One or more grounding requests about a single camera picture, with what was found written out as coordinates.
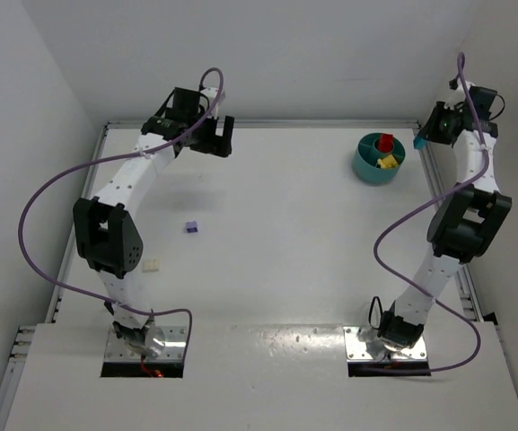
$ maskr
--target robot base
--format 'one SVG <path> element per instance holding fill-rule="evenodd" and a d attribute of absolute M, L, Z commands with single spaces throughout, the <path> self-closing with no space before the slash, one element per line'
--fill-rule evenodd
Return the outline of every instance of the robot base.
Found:
<path fill-rule="evenodd" d="M 187 340 L 187 328 L 162 326 L 155 328 L 156 336 L 145 358 L 144 368 L 162 377 L 182 378 L 182 358 Z M 153 377 L 141 366 L 141 356 L 130 349 L 114 330 L 109 331 L 101 377 Z"/>
<path fill-rule="evenodd" d="M 415 370 L 408 375 L 430 375 L 424 338 L 413 348 L 391 351 L 370 326 L 345 326 L 345 348 L 349 377 L 391 376 L 382 369 Z"/>

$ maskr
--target teal bowl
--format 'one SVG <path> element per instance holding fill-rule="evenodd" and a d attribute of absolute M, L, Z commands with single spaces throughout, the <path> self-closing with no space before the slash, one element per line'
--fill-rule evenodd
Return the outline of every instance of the teal bowl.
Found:
<path fill-rule="evenodd" d="M 352 167 L 356 175 L 370 184 L 386 184 L 392 181 L 406 157 L 404 145 L 397 138 L 394 138 L 394 148 L 392 148 L 391 154 L 399 165 L 391 169 L 376 167 L 378 159 L 388 155 L 388 153 L 381 153 L 376 149 L 376 143 L 381 135 L 382 133 L 371 133 L 363 137 L 358 143 L 355 158 L 352 161 Z"/>

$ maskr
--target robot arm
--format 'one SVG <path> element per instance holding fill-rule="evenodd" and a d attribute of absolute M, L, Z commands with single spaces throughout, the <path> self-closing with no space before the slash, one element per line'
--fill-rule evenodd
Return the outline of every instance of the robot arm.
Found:
<path fill-rule="evenodd" d="M 424 330 L 432 304 L 448 280 L 464 264 L 484 254 L 512 206 L 512 200 L 500 194 L 494 179 L 493 150 L 498 134 L 497 125 L 489 120 L 489 108 L 496 92 L 468 84 L 482 122 L 490 165 L 481 178 L 450 195 L 437 210 L 427 233 L 431 247 L 413 279 L 431 296 L 408 286 L 382 315 L 378 337 L 392 349 L 414 346 Z M 417 135 L 415 146 L 421 140 L 452 145 L 457 181 L 463 183 L 483 169 L 484 150 L 464 102 L 462 88 L 455 81 L 451 81 L 451 88 L 453 92 L 448 101 L 436 103 L 430 119 Z"/>
<path fill-rule="evenodd" d="M 144 153 L 180 136 L 200 119 L 201 102 L 208 107 L 216 98 L 219 98 L 216 108 L 191 136 L 157 153 Z M 133 219 L 155 179 L 179 156 L 183 147 L 220 157 L 231 153 L 234 119 L 226 117 L 223 134 L 216 134 L 218 104 L 223 99 L 224 94 L 218 94 L 213 87 L 200 88 L 198 92 L 175 88 L 172 106 L 167 108 L 163 104 L 141 128 L 133 149 L 141 155 L 126 159 L 105 187 L 92 199 L 78 199 L 73 208 L 77 252 L 97 272 L 109 297 L 115 301 L 114 305 L 105 306 L 113 315 L 118 337 L 123 337 L 141 355 L 148 355 L 153 319 L 119 306 L 151 309 L 142 274 L 135 270 L 143 254 L 143 241 Z"/>

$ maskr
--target purple cable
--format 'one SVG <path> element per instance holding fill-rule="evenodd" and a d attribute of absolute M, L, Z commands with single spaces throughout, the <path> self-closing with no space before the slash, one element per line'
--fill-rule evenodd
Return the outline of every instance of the purple cable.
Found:
<path fill-rule="evenodd" d="M 472 101 L 472 98 L 470 97 L 470 93 L 468 91 L 468 86 L 466 85 L 466 78 L 464 76 L 464 64 L 465 63 L 466 63 L 466 57 L 464 56 L 464 53 L 461 52 L 458 55 L 458 59 L 457 59 L 458 76 L 460 78 L 462 88 L 464 89 L 464 93 L 465 93 L 465 96 L 466 96 L 466 102 L 468 103 L 468 106 L 470 107 L 470 112 L 472 112 L 472 116 L 474 117 L 474 120 L 476 122 L 476 128 L 478 130 L 478 136 L 479 136 L 480 145 L 484 149 L 484 153 L 483 153 L 483 156 L 484 156 L 484 166 L 483 166 L 482 170 L 479 173 L 474 175 L 469 180 L 464 181 L 462 184 L 458 184 L 458 185 L 454 186 L 453 188 L 449 189 L 448 191 L 445 191 L 440 196 L 437 196 L 435 198 L 430 199 L 425 204 L 421 205 L 420 207 L 418 207 L 414 211 L 409 212 L 408 214 L 404 215 L 401 219 L 399 219 L 396 222 L 394 222 L 393 224 L 391 224 L 389 227 L 386 228 L 386 230 L 383 233 L 380 234 L 380 236 L 378 237 L 378 239 L 374 243 L 374 248 L 373 248 L 374 258 L 376 259 L 376 261 L 384 269 L 389 271 L 394 276 L 396 276 L 396 277 L 404 280 L 405 282 L 409 283 L 411 286 L 415 287 L 421 293 L 423 293 L 424 295 L 429 296 L 429 297 L 432 297 L 432 295 L 430 295 L 423 287 L 419 286 L 417 283 L 415 283 L 410 278 L 404 276 L 403 274 L 400 274 L 396 269 L 394 269 L 394 268 L 390 267 L 389 265 L 387 265 L 384 262 L 384 260 L 382 260 L 380 255 L 378 254 L 378 248 L 381 245 L 381 242 L 384 240 L 384 238 L 386 238 L 386 236 L 389 233 L 391 233 L 394 229 L 399 227 L 401 224 L 407 222 L 410 218 L 414 217 L 415 215 L 421 213 L 425 209 L 427 209 L 430 206 L 434 205 L 436 202 L 440 202 L 441 200 L 448 198 L 450 195 L 456 193 L 457 191 L 459 191 L 461 189 L 464 189 L 464 188 L 468 187 L 473 182 L 479 180 L 486 173 L 488 167 L 490 166 L 490 156 L 488 155 L 488 152 L 486 150 L 486 141 L 484 140 L 484 133 L 482 132 L 482 126 L 480 124 L 480 119 L 478 118 L 478 113 L 476 112 L 476 109 L 474 107 L 474 102 Z M 460 368 L 461 366 L 464 366 L 464 365 L 470 363 L 478 355 L 478 353 L 480 351 L 480 348 L 482 346 L 482 338 L 480 337 L 480 333 L 479 333 L 478 329 L 476 328 L 476 326 L 471 321 L 469 321 L 464 316 L 462 316 L 459 313 L 457 313 L 456 311 L 454 311 L 452 308 L 450 308 L 445 303 L 441 303 L 437 299 L 435 300 L 435 303 L 437 303 L 440 307 L 445 309 L 447 312 L 449 312 L 453 316 L 456 316 L 458 319 L 460 319 L 461 321 L 465 322 L 468 326 L 470 326 L 472 328 L 472 330 L 474 331 L 474 335 L 476 335 L 476 347 L 474 348 L 474 351 L 472 352 L 472 354 L 469 357 L 467 357 L 463 361 L 460 361 L 459 363 L 456 363 L 456 364 L 453 364 L 453 365 L 440 366 L 438 368 L 430 368 L 428 370 L 421 370 L 423 372 L 430 372 L 430 373 L 440 373 L 442 371 L 453 370 L 453 369 Z M 409 375 L 409 374 L 416 375 L 416 373 L 417 373 L 416 370 L 384 370 L 384 369 L 376 369 L 376 371 L 380 372 L 381 374 L 392 374 L 392 375 Z"/>
<path fill-rule="evenodd" d="M 224 77 L 223 77 L 223 72 L 221 72 L 221 70 L 219 68 L 217 68 L 217 67 L 211 67 L 205 73 L 203 73 L 203 76 L 201 76 L 201 80 L 199 82 L 199 86 L 202 86 L 204 81 L 205 81 L 205 78 L 209 74 L 211 74 L 213 72 L 217 72 L 218 75 L 219 75 L 218 94 L 222 94 L 223 93 L 223 86 L 224 86 Z M 156 146 L 154 148 L 150 148 L 148 150 L 145 150 L 145 151 L 143 151 L 143 153 L 144 154 L 156 153 L 158 151 L 161 151 L 163 148 L 167 148 L 169 146 L 175 145 L 175 144 L 179 143 L 180 141 L 182 141 L 183 139 L 185 139 L 188 136 L 190 136 L 195 130 L 197 130 L 200 127 L 201 124 L 203 124 L 203 121 L 205 121 L 205 119 L 213 112 L 213 109 L 218 104 L 219 99 L 220 99 L 219 97 L 215 98 L 213 100 L 213 103 L 211 103 L 210 106 L 207 107 L 206 112 L 201 116 L 201 118 L 198 119 L 197 122 L 195 122 L 195 124 L 193 124 L 190 128 L 185 130 L 180 136 L 177 136 L 174 139 L 172 139 L 171 141 L 166 142 L 166 143 L 164 143 L 162 145 L 159 145 L 159 146 Z M 168 310 L 166 312 L 153 312 L 153 311 L 146 312 L 146 311 L 143 311 L 143 310 L 137 310 L 135 308 L 129 307 L 129 306 L 124 305 L 122 303 L 117 303 L 117 301 L 109 298 L 108 296 L 95 294 L 94 292 L 90 292 L 88 290 L 81 289 L 81 288 L 75 287 L 75 286 L 71 286 L 71 285 L 68 285 L 67 283 L 63 283 L 63 282 L 61 282 L 59 280 L 54 279 L 52 276 L 49 276 L 45 272 L 43 272 L 43 270 L 41 268 L 39 268 L 35 264 L 35 262 L 31 258 L 31 256 L 27 252 L 27 248 L 25 247 L 25 240 L 23 238 L 23 230 L 24 230 L 24 227 L 25 227 L 25 219 L 27 218 L 27 214 L 29 213 L 29 210 L 31 209 L 31 207 L 32 207 L 33 203 L 35 202 L 35 200 L 41 195 L 41 193 L 43 193 L 46 189 L 48 189 L 49 186 L 51 186 L 53 183 L 55 183 L 58 180 L 61 180 L 66 175 L 69 175 L 70 173 L 73 173 L 73 172 L 76 172 L 76 171 L 80 171 L 81 169 L 89 168 L 91 166 L 95 166 L 95 165 L 101 164 L 101 163 L 114 162 L 116 160 L 130 159 L 130 158 L 133 158 L 133 157 L 139 157 L 140 155 L 142 155 L 140 152 L 128 153 L 128 154 L 119 154 L 119 155 L 112 155 L 111 157 L 104 157 L 102 159 L 93 160 L 91 162 L 81 163 L 81 164 L 78 164 L 78 165 L 76 165 L 76 166 L 74 166 L 72 168 L 69 168 L 69 169 L 67 169 L 65 171 L 62 171 L 62 172 L 58 173 L 55 177 L 51 178 L 49 181 L 47 181 L 45 184 L 43 184 L 35 193 L 33 193 L 33 196 L 31 196 L 30 199 L 27 201 L 27 204 L 25 205 L 25 208 L 22 211 L 22 215 L 19 218 L 19 226 L 18 226 L 18 229 L 17 229 L 17 236 L 19 238 L 19 247 L 20 247 L 20 249 L 22 251 L 23 257 L 25 258 L 25 260 L 27 261 L 27 263 L 29 264 L 31 269 L 33 269 L 40 277 L 42 277 L 43 279 L 47 280 L 49 283 L 51 283 L 51 284 L 53 284 L 55 286 L 61 286 L 64 289 L 71 290 L 73 292 L 77 292 L 78 294 L 87 295 L 87 296 L 90 296 L 90 297 L 96 298 L 96 299 L 101 299 L 102 301 L 105 301 L 107 303 L 114 303 L 114 304 L 120 306 L 121 308 L 123 308 L 123 309 L 125 309 L 125 310 L 127 310 L 129 312 L 134 312 L 135 314 L 140 314 L 140 315 L 143 315 L 143 316 L 156 317 L 156 316 L 165 316 L 165 315 L 168 315 L 168 314 L 174 314 L 174 313 L 177 313 L 177 312 L 185 312 L 188 315 L 188 317 L 189 317 L 189 329 L 187 331 L 187 339 L 185 340 L 185 351 L 183 352 L 183 358 L 182 358 L 182 364 L 185 365 L 185 359 L 187 358 L 187 349 L 189 348 L 189 342 L 190 342 L 190 334 L 191 334 L 191 331 L 192 331 L 192 328 L 193 328 L 193 313 L 189 309 L 187 309 L 187 308 L 176 308 L 176 309 L 173 309 L 173 310 Z"/>

